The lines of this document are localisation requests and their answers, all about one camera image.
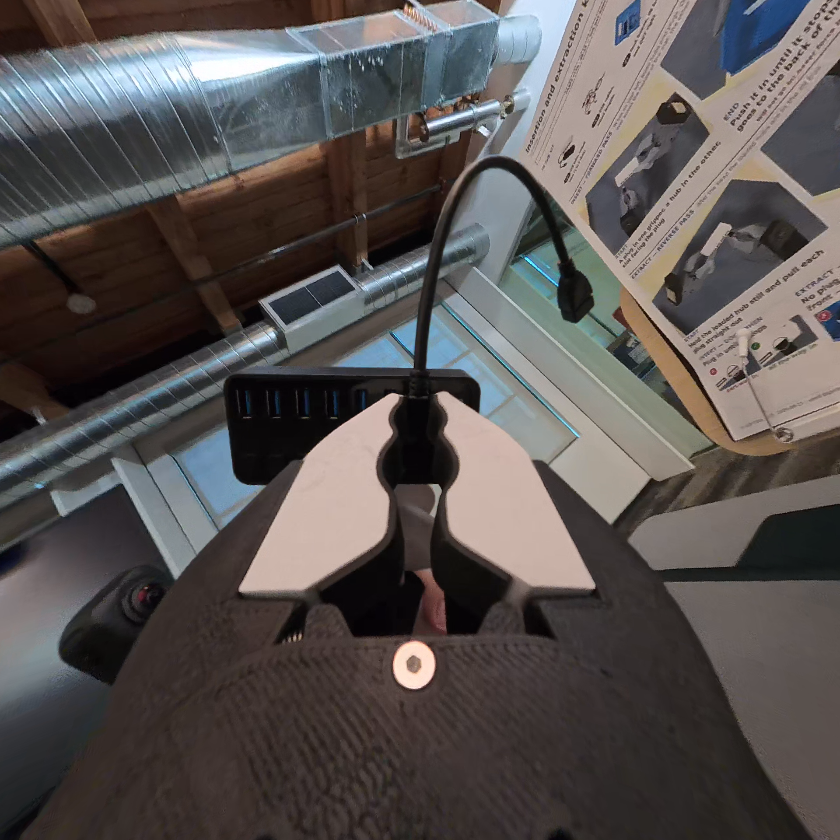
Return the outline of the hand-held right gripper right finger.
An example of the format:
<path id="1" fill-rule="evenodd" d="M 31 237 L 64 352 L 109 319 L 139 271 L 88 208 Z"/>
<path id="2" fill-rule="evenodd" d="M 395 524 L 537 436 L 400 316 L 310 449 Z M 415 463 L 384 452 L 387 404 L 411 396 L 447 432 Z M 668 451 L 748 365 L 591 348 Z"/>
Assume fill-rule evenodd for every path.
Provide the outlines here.
<path id="1" fill-rule="evenodd" d="M 540 599 L 589 597 L 595 582 L 527 451 L 499 426 L 441 392 L 430 544 L 447 633 L 476 633 L 498 603 L 524 614 Z"/>

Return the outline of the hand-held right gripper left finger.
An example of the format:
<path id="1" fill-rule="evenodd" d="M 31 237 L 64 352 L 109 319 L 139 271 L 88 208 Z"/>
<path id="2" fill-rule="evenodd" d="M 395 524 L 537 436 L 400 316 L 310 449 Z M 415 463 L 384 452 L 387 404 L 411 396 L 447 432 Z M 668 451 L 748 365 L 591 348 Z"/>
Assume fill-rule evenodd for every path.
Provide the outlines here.
<path id="1" fill-rule="evenodd" d="M 303 459 L 239 584 L 241 598 L 335 606 L 353 635 L 392 635 L 403 583 L 391 455 L 402 400 L 384 396 Z"/>

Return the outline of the black USB hub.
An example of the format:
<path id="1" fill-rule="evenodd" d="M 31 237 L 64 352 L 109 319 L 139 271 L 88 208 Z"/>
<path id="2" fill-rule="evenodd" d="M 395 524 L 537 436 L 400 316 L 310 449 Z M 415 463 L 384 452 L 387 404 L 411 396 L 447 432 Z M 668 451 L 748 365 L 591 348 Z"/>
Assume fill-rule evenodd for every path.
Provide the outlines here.
<path id="1" fill-rule="evenodd" d="M 230 452 L 236 478 L 265 486 L 337 428 L 395 394 L 396 442 L 385 456 L 385 475 L 398 485 L 430 484 L 435 439 L 443 421 L 428 404 L 414 403 L 412 373 L 384 367 L 260 366 L 224 383 Z"/>

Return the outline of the person's left hand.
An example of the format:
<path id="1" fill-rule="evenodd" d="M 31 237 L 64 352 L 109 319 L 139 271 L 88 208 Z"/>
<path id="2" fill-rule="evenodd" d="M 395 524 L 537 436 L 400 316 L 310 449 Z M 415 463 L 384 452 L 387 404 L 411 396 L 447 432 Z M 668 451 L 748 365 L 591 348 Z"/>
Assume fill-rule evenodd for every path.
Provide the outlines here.
<path id="1" fill-rule="evenodd" d="M 414 572 L 423 584 L 423 594 L 414 624 L 415 635 L 446 635 L 445 594 L 430 569 Z"/>

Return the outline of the frosted glass window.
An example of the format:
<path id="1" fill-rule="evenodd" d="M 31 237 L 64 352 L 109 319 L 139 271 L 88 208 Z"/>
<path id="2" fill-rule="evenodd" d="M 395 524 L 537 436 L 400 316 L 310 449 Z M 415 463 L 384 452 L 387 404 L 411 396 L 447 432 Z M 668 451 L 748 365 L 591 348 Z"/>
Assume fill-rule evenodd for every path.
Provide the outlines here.
<path id="1" fill-rule="evenodd" d="M 690 473 L 711 442 L 641 361 L 641 344 L 617 314 L 618 280 L 593 253 L 581 262 L 595 307 L 577 325 L 553 302 L 547 246 L 494 279 L 478 269 L 445 279 L 429 358 L 473 375 L 483 416 L 614 522 L 653 482 Z M 135 504 L 157 542 L 180 529 L 196 553 L 258 491 L 234 476 L 220 399 L 133 447 L 151 485 Z"/>

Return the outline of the wooden instruction board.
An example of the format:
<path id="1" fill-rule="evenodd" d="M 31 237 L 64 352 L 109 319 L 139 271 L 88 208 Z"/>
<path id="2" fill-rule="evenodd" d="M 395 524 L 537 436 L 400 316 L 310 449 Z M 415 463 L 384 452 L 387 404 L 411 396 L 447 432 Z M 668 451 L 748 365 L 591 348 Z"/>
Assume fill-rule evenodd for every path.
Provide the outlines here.
<path id="1" fill-rule="evenodd" d="M 575 2 L 521 158 L 735 441 L 838 432 L 838 1 Z"/>

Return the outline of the silver pipe fitting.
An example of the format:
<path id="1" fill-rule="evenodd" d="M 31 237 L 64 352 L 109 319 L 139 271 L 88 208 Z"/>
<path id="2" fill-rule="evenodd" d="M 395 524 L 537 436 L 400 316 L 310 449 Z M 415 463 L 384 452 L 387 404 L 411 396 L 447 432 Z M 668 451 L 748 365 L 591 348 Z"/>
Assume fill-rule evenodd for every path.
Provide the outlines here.
<path id="1" fill-rule="evenodd" d="M 455 144 L 461 134 L 478 132 L 490 138 L 500 124 L 523 111 L 531 101 L 529 89 L 521 87 L 501 100 L 469 102 L 462 109 L 428 117 L 415 113 L 394 122 L 394 154 L 399 161 Z"/>

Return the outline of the round duct with grille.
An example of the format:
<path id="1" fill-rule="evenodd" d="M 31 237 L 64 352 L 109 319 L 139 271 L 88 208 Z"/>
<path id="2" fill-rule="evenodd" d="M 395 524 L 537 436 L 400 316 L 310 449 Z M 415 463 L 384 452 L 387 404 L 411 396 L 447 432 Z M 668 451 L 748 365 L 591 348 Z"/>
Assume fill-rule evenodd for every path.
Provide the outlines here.
<path id="1" fill-rule="evenodd" d="M 70 409 L 2 443 L 1 508 L 149 434 L 222 393 L 226 379 L 274 365 L 419 291 L 430 247 L 394 258 L 357 278 L 326 269 L 268 296 L 268 319 Z"/>

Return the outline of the rectangular metal air duct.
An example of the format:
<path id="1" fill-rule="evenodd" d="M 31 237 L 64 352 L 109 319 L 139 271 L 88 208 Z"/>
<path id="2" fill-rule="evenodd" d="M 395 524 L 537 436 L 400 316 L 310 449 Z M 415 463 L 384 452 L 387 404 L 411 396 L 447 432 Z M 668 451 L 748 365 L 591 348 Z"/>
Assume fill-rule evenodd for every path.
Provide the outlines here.
<path id="1" fill-rule="evenodd" d="M 1 247 L 483 91 L 541 40 L 532 15 L 446 2 L 3 56 Z"/>

